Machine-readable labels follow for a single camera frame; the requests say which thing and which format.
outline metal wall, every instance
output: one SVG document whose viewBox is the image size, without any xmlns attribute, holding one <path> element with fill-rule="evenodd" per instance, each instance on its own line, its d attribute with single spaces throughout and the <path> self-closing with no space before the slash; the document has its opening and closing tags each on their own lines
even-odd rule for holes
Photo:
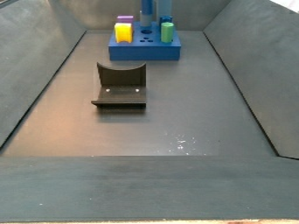
<svg viewBox="0 0 299 224">
<path fill-rule="evenodd" d="M 117 15 L 138 19 L 140 0 L 58 0 L 90 30 L 112 30 Z M 172 0 L 177 30 L 201 31 L 230 0 Z"/>
<path fill-rule="evenodd" d="M 53 0 L 18 0 L 1 5 L 0 145 L 84 31 Z"/>
<path fill-rule="evenodd" d="M 299 15 L 233 0 L 204 32 L 278 154 L 299 158 Z"/>
</svg>

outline yellow block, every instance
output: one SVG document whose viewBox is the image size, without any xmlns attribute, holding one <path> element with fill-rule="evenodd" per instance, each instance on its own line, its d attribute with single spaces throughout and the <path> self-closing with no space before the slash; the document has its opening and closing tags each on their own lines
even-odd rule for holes
<svg viewBox="0 0 299 224">
<path fill-rule="evenodd" d="M 125 41 L 132 43 L 133 41 L 133 27 L 132 24 L 116 23 L 114 25 L 116 31 L 116 42 Z"/>
</svg>

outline blue pegboard base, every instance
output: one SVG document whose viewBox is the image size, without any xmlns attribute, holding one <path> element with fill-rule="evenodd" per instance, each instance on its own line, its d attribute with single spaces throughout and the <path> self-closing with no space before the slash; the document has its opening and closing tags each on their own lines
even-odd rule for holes
<svg viewBox="0 0 299 224">
<path fill-rule="evenodd" d="M 173 31 L 172 43 L 162 43 L 156 22 L 152 22 L 152 27 L 140 27 L 140 23 L 134 22 L 132 43 L 117 43 L 114 32 L 108 41 L 110 60 L 178 60 L 180 51 L 181 43 L 176 31 Z"/>
</svg>

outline bin floor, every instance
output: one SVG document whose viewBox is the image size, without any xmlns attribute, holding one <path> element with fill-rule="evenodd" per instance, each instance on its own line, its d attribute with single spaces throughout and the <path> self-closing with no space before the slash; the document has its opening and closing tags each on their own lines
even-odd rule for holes
<svg viewBox="0 0 299 224">
<path fill-rule="evenodd" d="M 89 31 L 82 37 L 1 149 L 3 157 L 274 155 L 198 31 L 178 31 L 178 61 L 146 61 L 145 110 L 97 109 L 96 63 L 144 63 L 109 61 L 109 36 Z"/>
</svg>

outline green block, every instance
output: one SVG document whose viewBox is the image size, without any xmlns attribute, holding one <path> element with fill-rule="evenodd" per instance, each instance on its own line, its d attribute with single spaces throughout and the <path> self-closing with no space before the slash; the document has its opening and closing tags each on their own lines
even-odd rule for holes
<svg viewBox="0 0 299 224">
<path fill-rule="evenodd" d="M 173 23 L 161 23 L 161 41 L 172 43 L 173 41 Z"/>
</svg>

